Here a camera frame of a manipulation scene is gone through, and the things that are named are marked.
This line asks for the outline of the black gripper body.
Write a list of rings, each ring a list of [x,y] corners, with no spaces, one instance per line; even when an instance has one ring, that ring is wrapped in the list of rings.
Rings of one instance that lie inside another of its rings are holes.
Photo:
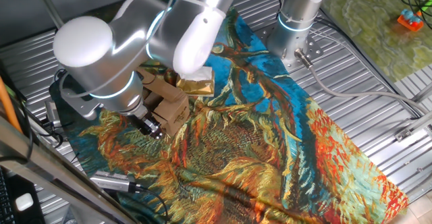
[[[127,116],[128,121],[143,135],[148,135],[151,132],[151,126],[157,120],[151,115],[151,113],[147,113],[144,117],[138,118],[135,115]]]

